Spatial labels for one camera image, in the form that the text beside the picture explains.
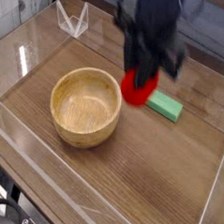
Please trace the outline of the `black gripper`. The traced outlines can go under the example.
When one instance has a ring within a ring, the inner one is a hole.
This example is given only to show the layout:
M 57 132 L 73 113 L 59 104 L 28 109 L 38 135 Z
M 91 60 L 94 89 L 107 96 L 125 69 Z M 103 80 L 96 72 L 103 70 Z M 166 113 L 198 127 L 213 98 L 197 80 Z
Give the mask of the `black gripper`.
M 143 88 L 159 67 L 178 79 L 186 46 L 177 31 L 185 0 L 117 0 L 114 23 L 124 33 L 124 70 L 136 68 Z

